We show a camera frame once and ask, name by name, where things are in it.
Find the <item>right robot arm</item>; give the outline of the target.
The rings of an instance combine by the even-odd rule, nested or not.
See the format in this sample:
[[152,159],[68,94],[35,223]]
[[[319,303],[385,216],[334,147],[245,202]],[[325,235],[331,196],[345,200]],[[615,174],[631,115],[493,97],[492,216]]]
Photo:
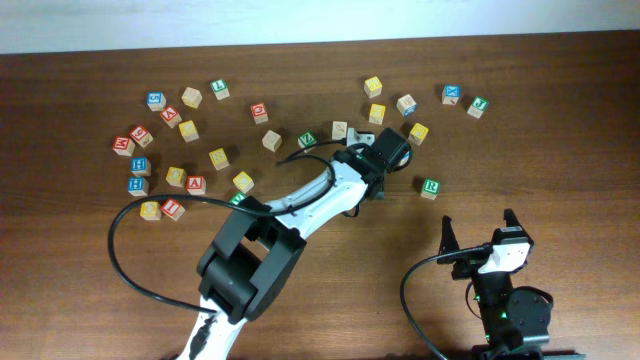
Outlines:
[[452,219],[442,218],[439,264],[451,264],[454,280],[469,280],[475,292],[486,345],[472,348],[473,359],[542,359],[550,341],[553,297],[530,286],[515,287],[511,276],[527,265],[534,241],[511,209],[489,242],[462,249]]

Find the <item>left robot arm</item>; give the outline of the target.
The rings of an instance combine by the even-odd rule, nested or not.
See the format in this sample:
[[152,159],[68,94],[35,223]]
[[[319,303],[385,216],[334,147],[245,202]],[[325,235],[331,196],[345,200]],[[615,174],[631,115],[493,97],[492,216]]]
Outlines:
[[308,237],[337,215],[355,216],[384,193],[386,175],[412,158],[408,141],[386,128],[349,144],[299,190],[267,203],[241,200],[200,258],[200,310],[182,359],[224,359],[239,332],[274,302]]

